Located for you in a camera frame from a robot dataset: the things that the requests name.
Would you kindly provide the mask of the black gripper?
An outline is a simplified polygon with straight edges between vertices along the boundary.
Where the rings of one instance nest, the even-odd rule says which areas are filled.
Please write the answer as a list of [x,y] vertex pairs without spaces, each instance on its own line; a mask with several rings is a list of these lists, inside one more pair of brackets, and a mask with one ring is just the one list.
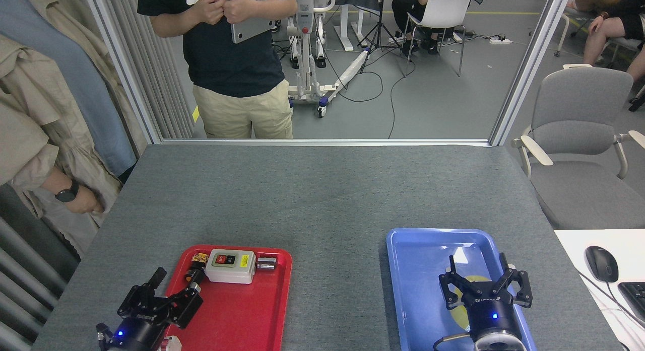
[[[483,337],[496,332],[507,332],[516,337],[522,336],[514,314],[513,303],[525,308],[531,307],[533,295],[528,273],[509,266],[503,252],[500,252],[499,260],[504,272],[498,281],[493,283],[491,296],[484,298],[477,298],[478,287],[474,282],[458,275],[453,255],[449,256],[449,271],[438,276],[445,307],[451,310],[458,305],[465,306],[471,337]],[[514,298],[508,293],[502,294],[502,291],[507,291],[507,286],[512,282],[517,282],[519,285]],[[462,292],[461,298],[450,291],[449,284]]]
[[104,349],[157,350],[168,324],[185,329],[203,303],[200,285],[189,283],[186,289],[168,297],[161,312],[151,313],[155,291],[167,272],[159,267],[148,282],[134,285],[117,310],[123,321],[115,333],[104,331]]

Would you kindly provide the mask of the person's hand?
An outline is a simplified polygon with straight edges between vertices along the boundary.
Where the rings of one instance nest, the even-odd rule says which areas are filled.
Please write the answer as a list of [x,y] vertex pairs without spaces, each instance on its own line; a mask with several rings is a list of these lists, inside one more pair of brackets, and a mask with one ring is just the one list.
[[104,213],[104,207],[95,193],[76,181],[72,181],[70,188],[56,193],[55,197],[75,214]]

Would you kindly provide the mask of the person's right hand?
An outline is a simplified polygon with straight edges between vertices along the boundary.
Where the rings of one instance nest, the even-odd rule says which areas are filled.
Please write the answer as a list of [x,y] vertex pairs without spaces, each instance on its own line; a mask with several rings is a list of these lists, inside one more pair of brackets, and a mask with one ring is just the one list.
[[226,0],[198,0],[190,9],[192,25],[199,23],[217,24],[224,16],[224,3],[226,3]]

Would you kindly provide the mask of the person's left hand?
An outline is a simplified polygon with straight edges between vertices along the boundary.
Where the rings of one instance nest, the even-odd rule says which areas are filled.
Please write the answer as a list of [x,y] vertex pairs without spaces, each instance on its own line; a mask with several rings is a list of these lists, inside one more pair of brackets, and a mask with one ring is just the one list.
[[255,16],[260,3],[257,0],[224,0],[223,14],[228,23],[241,23]]

